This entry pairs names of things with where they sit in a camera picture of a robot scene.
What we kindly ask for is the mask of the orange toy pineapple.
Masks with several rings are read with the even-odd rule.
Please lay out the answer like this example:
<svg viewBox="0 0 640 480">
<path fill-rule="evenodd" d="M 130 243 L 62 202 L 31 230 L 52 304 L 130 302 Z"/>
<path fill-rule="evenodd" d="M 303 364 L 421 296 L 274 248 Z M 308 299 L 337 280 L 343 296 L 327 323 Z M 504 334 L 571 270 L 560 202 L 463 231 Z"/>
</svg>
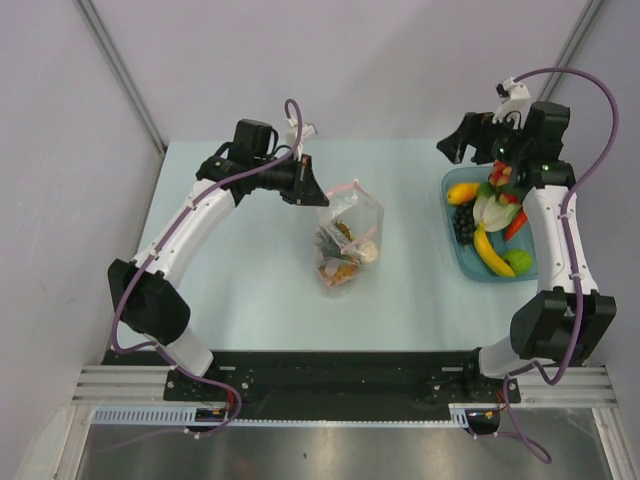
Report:
<svg viewBox="0 0 640 480">
<path fill-rule="evenodd" d="M 341 250 L 344 241 L 348 244 L 352 240 L 351 230 L 342 221 L 334 221 L 332 228 L 316 229 L 316 271 L 325 287 L 346 285 L 356 279 L 359 261 Z"/>
</svg>

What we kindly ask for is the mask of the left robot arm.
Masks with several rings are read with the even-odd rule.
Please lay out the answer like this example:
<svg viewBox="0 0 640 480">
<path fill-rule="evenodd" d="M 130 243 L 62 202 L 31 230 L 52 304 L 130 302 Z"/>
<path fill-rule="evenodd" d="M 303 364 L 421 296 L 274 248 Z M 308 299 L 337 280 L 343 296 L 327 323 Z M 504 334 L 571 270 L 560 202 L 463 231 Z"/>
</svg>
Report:
<svg viewBox="0 0 640 480">
<path fill-rule="evenodd" d="M 309 123 L 290 120 L 293 141 L 277 153 L 278 134 L 267 123 L 243 119 L 234 138 L 205 160 L 180 209 L 158 237 L 130 261 L 116 259 L 107 271 L 115 321 L 145 337 L 188 373 L 186 387 L 197 398 L 214 397 L 220 374 L 213 354 L 189 327 L 191 311 L 177 288 L 209 234 L 256 190 L 275 191 L 288 204 L 326 207 L 304 143 L 316 135 Z"/>
</svg>

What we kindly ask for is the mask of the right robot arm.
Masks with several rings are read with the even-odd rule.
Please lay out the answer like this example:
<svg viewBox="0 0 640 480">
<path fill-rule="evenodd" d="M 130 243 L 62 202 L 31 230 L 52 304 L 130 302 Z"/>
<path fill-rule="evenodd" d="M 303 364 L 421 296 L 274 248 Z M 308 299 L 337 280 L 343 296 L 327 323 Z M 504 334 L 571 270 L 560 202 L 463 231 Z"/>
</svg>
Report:
<svg viewBox="0 0 640 480">
<path fill-rule="evenodd" d="M 473 163 L 510 168 L 506 191 L 521 202 L 536 255 L 536 295 L 514 313 L 507 336 L 480 348 L 478 366 L 461 376 L 473 401 L 493 394 L 497 379 L 533 368 L 555 367 L 543 378 L 557 384 L 568 367 L 589 359 L 616 316 L 615 299 L 600 293 L 588 267 L 577 224 L 579 183 L 560 158 L 569 121 L 569 108 L 545 101 L 530 106 L 523 126 L 497 121 L 491 112 L 467 112 L 436 145 L 453 164 L 473 147 Z"/>
</svg>

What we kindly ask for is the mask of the clear zip top bag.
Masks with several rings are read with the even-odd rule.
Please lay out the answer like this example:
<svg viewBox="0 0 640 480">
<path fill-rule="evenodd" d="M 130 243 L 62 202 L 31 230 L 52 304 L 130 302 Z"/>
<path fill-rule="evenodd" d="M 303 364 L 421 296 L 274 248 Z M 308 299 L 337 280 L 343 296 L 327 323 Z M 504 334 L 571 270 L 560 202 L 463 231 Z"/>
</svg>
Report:
<svg viewBox="0 0 640 480">
<path fill-rule="evenodd" d="M 324 293 L 338 296 L 379 262 L 384 207 L 357 179 L 330 189 L 327 198 L 316 209 L 314 267 Z"/>
</svg>

